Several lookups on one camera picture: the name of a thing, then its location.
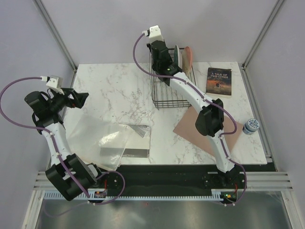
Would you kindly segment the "red blue flower plate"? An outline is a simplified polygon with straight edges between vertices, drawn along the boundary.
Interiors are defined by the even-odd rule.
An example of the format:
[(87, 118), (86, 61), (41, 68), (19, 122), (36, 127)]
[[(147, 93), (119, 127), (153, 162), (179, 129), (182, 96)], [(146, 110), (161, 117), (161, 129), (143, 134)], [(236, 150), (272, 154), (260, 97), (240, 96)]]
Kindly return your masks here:
[(183, 67), (182, 53), (177, 45), (174, 47), (173, 62), (178, 65), (179, 68)]

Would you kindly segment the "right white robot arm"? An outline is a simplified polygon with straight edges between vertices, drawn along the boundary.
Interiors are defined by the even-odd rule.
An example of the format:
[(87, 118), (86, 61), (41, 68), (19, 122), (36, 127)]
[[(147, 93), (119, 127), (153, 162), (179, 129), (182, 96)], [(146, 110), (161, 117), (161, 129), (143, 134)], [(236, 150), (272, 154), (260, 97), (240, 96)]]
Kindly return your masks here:
[(212, 99), (204, 94), (182, 69), (173, 62), (164, 41), (148, 43), (147, 47), (151, 54), (152, 69), (167, 86), (175, 89), (196, 110), (198, 116), (195, 121), (197, 131), (209, 138), (216, 167), (218, 169), (218, 182), (222, 187), (228, 188), (235, 183), (238, 177), (236, 163), (231, 159), (225, 135), (234, 134), (237, 124), (234, 124), (232, 132), (224, 132), (224, 104), (221, 99)]

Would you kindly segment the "black wire dish rack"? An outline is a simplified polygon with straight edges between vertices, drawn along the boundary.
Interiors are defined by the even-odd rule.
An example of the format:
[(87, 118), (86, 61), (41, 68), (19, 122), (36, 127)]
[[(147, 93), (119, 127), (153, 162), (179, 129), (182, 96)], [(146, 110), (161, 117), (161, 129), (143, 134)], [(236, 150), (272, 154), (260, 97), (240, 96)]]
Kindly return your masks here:
[[(169, 48), (169, 54), (173, 60), (174, 48)], [(153, 59), (151, 54), (149, 56), (149, 72), (156, 74), (152, 69)], [(190, 75), (188, 76), (189, 80), (196, 85), (196, 79), (193, 71), (193, 67)], [(179, 107), (189, 107), (189, 102), (183, 98), (176, 90), (166, 85), (165, 82), (160, 80), (157, 77), (150, 76), (150, 87), (151, 87), (151, 97), (152, 102), (157, 109), (161, 108), (179, 108)]]

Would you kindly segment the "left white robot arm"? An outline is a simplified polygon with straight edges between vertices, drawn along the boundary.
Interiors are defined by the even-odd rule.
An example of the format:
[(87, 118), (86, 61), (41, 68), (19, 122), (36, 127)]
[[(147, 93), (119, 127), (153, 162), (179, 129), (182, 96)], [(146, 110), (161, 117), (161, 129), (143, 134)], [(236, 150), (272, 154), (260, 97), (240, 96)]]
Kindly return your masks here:
[(105, 177), (71, 152), (60, 115), (65, 107), (81, 109), (89, 94), (77, 93), (72, 88), (63, 88), (59, 92), (52, 90), (51, 93), (49, 96), (34, 91), (24, 98), (33, 110), (32, 120), (36, 129), (47, 140), (51, 153), (51, 167), (46, 170), (46, 177), (67, 201), (82, 193), (89, 198), (88, 189), (101, 187)]

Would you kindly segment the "pink cream leaf plate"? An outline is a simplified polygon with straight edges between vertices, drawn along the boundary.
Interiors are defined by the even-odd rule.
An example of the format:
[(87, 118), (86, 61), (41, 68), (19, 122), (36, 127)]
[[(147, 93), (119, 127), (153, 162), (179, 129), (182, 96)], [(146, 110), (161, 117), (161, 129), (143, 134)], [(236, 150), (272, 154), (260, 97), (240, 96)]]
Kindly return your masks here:
[(192, 64), (193, 64), (193, 51), (189, 46), (186, 46), (182, 50), (182, 70), (186, 74), (186, 76), (189, 76), (192, 70)]

